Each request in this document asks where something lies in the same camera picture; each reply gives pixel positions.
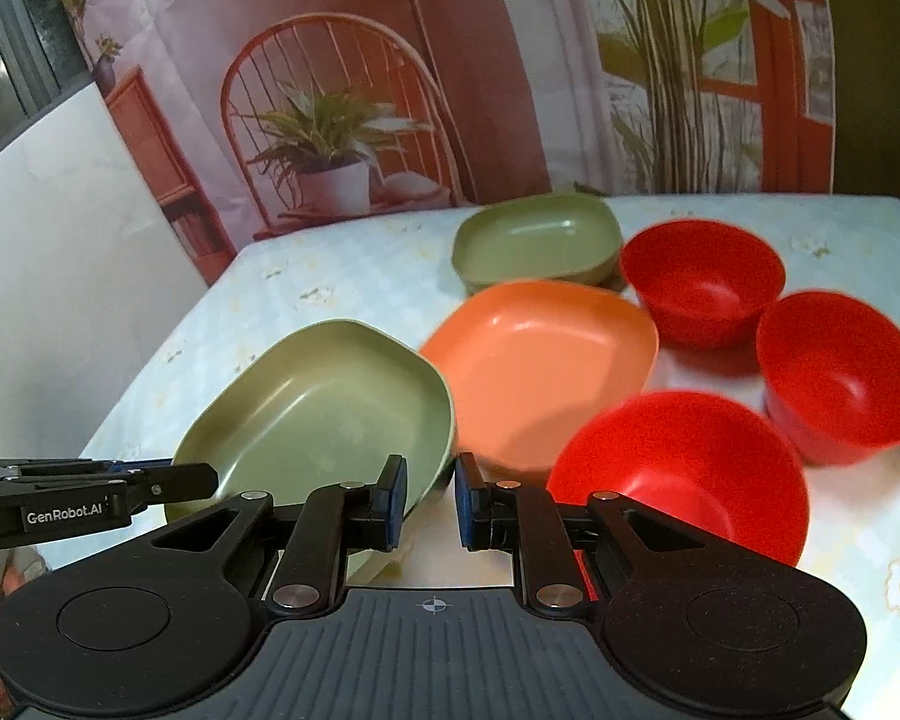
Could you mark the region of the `light green square plate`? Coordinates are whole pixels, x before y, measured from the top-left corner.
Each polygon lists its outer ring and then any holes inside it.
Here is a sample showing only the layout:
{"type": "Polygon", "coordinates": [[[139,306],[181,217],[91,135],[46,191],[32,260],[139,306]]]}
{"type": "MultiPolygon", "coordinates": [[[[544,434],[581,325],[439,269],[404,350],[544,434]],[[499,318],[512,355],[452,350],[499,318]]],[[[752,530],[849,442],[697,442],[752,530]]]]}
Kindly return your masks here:
{"type": "Polygon", "coordinates": [[[325,320],[271,346],[188,429],[173,461],[214,466],[219,488],[208,500],[167,505],[165,517],[175,522],[244,491],[301,504],[328,484],[372,483],[401,455],[400,546],[347,563],[347,580],[368,585],[403,559],[439,504],[455,442],[450,388],[427,359],[365,323],[325,320]]]}

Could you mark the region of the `dark green square plate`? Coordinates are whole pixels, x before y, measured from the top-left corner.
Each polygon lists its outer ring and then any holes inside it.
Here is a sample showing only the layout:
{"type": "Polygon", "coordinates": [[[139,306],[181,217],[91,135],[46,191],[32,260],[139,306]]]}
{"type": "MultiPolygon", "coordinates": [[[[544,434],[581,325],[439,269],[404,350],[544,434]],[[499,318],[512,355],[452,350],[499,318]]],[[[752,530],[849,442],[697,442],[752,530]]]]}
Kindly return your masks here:
{"type": "Polygon", "coordinates": [[[483,206],[460,224],[450,263],[470,294],[515,280],[600,284],[616,268],[621,226],[588,193],[543,193],[483,206]]]}

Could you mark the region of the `printed room scene backdrop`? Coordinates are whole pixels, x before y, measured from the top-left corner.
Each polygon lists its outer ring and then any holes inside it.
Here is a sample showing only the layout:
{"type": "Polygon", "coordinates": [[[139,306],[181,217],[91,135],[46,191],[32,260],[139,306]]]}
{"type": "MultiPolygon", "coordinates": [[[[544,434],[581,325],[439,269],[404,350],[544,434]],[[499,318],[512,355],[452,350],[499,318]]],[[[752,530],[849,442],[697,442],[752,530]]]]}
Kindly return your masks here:
{"type": "Polygon", "coordinates": [[[827,192],[827,0],[61,0],[191,263],[551,190],[827,192]]]}

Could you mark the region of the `orange square plate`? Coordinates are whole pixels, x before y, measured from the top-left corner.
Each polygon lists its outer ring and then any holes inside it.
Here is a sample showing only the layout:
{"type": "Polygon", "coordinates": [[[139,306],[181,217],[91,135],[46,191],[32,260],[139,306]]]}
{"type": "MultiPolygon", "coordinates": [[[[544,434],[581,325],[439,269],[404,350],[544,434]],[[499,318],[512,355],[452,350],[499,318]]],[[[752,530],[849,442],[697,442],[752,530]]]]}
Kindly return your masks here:
{"type": "Polygon", "coordinates": [[[450,387],[458,445],[501,478],[543,481],[585,422],[644,390],[658,348],[633,302],[538,280],[465,299],[421,353],[450,387]]]}

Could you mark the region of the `red bowl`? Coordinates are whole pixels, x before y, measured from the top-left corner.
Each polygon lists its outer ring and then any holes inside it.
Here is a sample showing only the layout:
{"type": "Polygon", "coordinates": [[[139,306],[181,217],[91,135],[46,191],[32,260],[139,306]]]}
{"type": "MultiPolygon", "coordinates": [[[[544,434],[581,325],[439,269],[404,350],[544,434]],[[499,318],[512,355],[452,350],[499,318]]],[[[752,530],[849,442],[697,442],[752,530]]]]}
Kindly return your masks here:
{"type": "Polygon", "coordinates": [[[720,395],[660,390],[603,411],[549,473],[564,504],[613,491],[795,566],[809,525],[797,452],[756,411],[720,395]]]}
{"type": "Polygon", "coordinates": [[[781,297],[787,272],[764,239],[720,221],[667,221],[624,245],[622,275],[665,343],[738,348],[781,297]]]}
{"type": "Polygon", "coordinates": [[[770,419],[816,465],[850,466],[900,446],[900,330],[837,291],[798,291],[759,320],[770,419]]]}

